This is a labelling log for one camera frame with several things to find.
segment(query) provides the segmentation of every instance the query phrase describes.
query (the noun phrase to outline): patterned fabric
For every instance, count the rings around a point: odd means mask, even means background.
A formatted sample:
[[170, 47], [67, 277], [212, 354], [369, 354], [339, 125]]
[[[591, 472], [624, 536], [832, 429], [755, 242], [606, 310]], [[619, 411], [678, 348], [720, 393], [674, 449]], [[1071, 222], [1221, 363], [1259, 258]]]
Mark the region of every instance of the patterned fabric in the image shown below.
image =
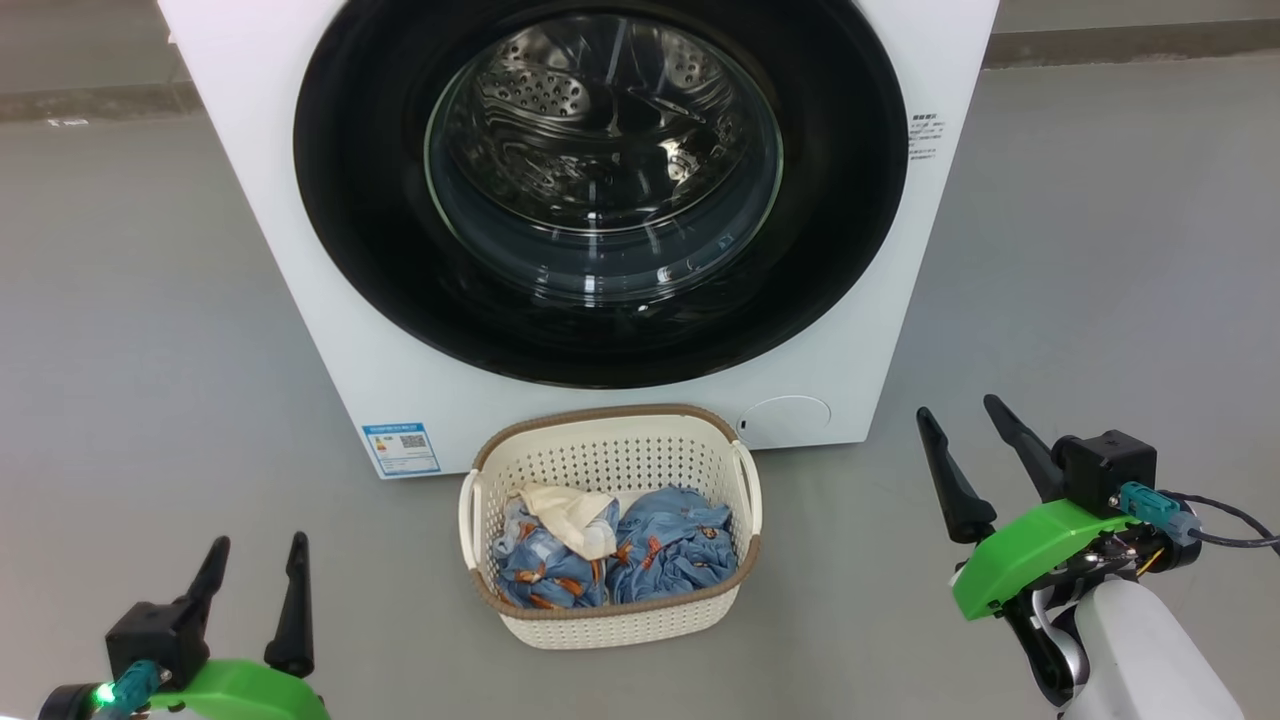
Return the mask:
[[[613, 501], [600, 516], [617, 529], [618, 502]], [[588, 561], [566, 547], [529, 514], [518, 497], [507, 503], [506, 518], [504, 532], [492, 546], [498, 562], [494, 585], [499, 597], [517, 607], [604, 603], [604, 560]]]
[[640, 602], [709, 588], [737, 570], [730, 510], [696, 491], [666, 487], [627, 510], [607, 583], [613, 602]]

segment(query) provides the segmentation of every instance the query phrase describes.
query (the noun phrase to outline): clothes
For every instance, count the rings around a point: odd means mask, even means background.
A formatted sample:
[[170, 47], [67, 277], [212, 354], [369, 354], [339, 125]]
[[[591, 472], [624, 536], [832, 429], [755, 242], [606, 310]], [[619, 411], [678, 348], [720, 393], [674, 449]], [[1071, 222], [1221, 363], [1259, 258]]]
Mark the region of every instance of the clothes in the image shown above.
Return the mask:
[[[498, 574], [498, 596], [517, 607], [596, 607], [604, 603], [604, 560], [585, 560], [556, 539], [525, 501], [507, 502], [502, 537], [490, 546]], [[618, 524], [618, 503], [604, 511], [611, 532]]]
[[618, 551], [607, 584], [613, 602], [684, 594], [737, 570], [730, 510], [696, 491], [666, 487], [636, 500], [618, 524]]
[[[586, 560], [599, 560], [618, 550], [618, 501], [602, 492], [527, 483], [520, 488], [529, 514], [570, 550]], [[605, 510], [613, 503], [612, 523]]]

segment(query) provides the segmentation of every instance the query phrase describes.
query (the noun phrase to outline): green led light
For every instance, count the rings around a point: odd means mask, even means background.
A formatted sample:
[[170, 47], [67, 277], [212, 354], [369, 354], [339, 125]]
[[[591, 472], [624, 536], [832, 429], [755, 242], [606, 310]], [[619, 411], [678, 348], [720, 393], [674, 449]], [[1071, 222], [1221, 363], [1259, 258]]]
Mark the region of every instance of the green led light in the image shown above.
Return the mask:
[[113, 688], [113, 684], [106, 683], [99, 685], [97, 689], [93, 691], [93, 702], [96, 702], [100, 707], [115, 702], [115, 689]]

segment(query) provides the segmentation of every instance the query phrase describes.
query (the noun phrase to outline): washing machine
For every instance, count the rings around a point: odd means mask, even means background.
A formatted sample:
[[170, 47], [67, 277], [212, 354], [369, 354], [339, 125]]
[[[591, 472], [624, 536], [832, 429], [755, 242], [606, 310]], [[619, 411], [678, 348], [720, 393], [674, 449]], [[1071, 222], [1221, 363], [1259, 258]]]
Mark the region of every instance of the washing machine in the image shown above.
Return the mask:
[[635, 404], [865, 439], [997, 0], [160, 5], [406, 478]]

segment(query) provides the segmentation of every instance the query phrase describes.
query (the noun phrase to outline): baseboard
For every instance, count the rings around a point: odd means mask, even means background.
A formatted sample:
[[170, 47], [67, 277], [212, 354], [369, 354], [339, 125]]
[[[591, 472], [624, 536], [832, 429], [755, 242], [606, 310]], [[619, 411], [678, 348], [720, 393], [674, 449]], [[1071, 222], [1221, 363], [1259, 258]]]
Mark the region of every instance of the baseboard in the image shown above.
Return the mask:
[[[1280, 55], [1280, 19], [1106, 27], [991, 36], [984, 69], [1153, 63]], [[152, 85], [0, 94], [0, 123], [178, 118], [204, 113], [189, 79]]]

